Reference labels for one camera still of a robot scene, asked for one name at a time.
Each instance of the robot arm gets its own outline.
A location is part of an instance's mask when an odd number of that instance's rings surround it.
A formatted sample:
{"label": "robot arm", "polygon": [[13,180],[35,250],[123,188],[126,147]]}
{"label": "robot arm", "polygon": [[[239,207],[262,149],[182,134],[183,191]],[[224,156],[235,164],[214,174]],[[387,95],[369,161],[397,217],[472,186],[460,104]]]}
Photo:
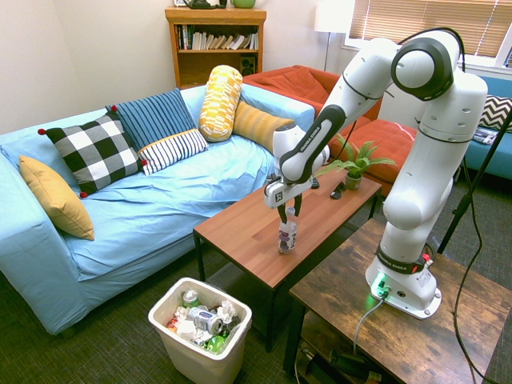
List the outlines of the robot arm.
{"label": "robot arm", "polygon": [[[385,284],[390,289],[386,302],[417,318],[431,316],[441,302],[423,248],[450,194],[452,176],[476,131],[487,94],[483,80],[457,67],[459,55],[459,41],[444,30],[425,32],[403,46],[384,38],[372,40],[343,71],[313,126],[280,156],[281,179],[266,189],[268,206],[296,196],[298,186],[307,189],[321,166],[312,159],[340,129],[367,112],[392,82],[427,102],[411,152],[386,198],[388,223],[366,271],[373,296],[379,298],[379,287]],[[283,192],[279,201],[272,200],[276,186]]]}

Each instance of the table leg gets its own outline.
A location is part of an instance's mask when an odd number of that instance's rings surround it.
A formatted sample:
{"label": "table leg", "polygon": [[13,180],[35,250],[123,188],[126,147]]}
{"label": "table leg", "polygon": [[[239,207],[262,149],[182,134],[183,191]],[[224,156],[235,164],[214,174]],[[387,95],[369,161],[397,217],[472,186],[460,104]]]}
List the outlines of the table leg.
{"label": "table leg", "polygon": [[270,312],[269,317],[266,320],[266,352],[272,351],[272,344],[274,340],[274,309],[275,309],[275,298],[277,291],[272,290],[272,299],[270,300]]}
{"label": "table leg", "polygon": [[288,340],[286,341],[285,360],[282,368],[288,374],[294,374],[294,364],[297,357],[298,344],[301,341],[302,323],[306,308],[299,300],[294,299],[291,307],[290,328],[288,329]]}
{"label": "table leg", "polygon": [[373,216],[374,216],[374,213],[375,213],[375,208],[377,207],[377,202],[378,200],[380,199],[381,195],[380,194],[376,194],[374,196],[374,201],[372,202],[371,204],[371,209],[370,209],[370,216],[368,216],[368,220],[370,220]]}
{"label": "table leg", "polygon": [[201,280],[202,282],[205,282],[206,281],[205,266],[202,263],[201,239],[200,239],[199,235],[196,234],[195,231],[193,232],[193,234],[194,234],[195,252],[196,252],[196,255],[198,256],[199,280]]}

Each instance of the plant pot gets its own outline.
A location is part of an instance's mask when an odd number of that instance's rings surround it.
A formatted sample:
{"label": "plant pot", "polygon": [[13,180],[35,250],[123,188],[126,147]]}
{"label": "plant pot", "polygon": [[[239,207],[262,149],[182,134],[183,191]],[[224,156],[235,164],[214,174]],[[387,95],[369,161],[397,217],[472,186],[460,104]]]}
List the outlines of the plant pot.
{"label": "plant pot", "polygon": [[358,178],[352,178],[347,174],[345,178],[345,185],[348,190],[356,190],[361,185],[362,176],[359,176]]}
{"label": "plant pot", "polygon": [[252,8],[256,0],[231,0],[235,8]]}

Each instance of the wooden table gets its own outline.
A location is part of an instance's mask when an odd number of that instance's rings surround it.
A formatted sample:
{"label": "wooden table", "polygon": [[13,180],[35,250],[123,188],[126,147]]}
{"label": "wooden table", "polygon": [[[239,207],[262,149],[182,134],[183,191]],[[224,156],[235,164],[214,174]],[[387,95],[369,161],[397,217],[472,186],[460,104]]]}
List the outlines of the wooden table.
{"label": "wooden table", "polygon": [[[286,372],[294,371],[301,331],[302,337],[327,360],[332,348],[339,347],[338,339],[349,345],[353,342],[359,320],[378,303],[370,295],[364,273],[374,259],[383,231],[383,224],[369,220],[292,287],[294,304],[284,361]],[[438,254],[431,270],[442,292],[438,311],[431,318],[418,320],[384,304],[362,324],[358,350],[399,382],[472,383],[470,366],[455,336],[453,316],[465,267]],[[487,370],[511,306],[512,292],[479,274],[469,273],[459,302],[458,326],[471,359],[482,373]],[[475,376],[476,382],[482,382]],[[361,379],[348,379],[364,383]]]}
{"label": "wooden table", "polygon": [[265,334],[267,351],[272,348],[274,304],[283,282],[292,274],[298,274],[301,278],[309,272],[313,266],[307,265],[308,257],[372,198],[374,204],[370,216],[373,215],[381,185],[367,178],[362,180],[358,190],[343,192],[339,200],[330,198],[331,192],[345,179],[345,175],[344,170],[323,174],[318,178],[320,188],[302,194],[302,207],[297,218],[297,245],[288,255],[278,252],[281,219],[277,210],[265,205],[263,188],[194,228],[201,280],[205,281],[201,252],[203,239],[236,266],[256,277],[270,292]]}

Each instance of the blue striped pillow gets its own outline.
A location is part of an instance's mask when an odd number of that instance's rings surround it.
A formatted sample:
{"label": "blue striped pillow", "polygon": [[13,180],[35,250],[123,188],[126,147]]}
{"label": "blue striped pillow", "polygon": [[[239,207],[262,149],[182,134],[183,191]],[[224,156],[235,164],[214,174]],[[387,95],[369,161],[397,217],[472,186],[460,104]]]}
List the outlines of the blue striped pillow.
{"label": "blue striped pillow", "polygon": [[[179,88],[133,102],[122,102],[115,107],[122,127],[136,150],[195,128]],[[108,111],[116,110],[114,106],[106,108]]]}
{"label": "blue striped pillow", "polygon": [[142,169],[148,176],[208,148],[205,138],[194,128],[149,144],[138,152],[138,156],[146,160]]}

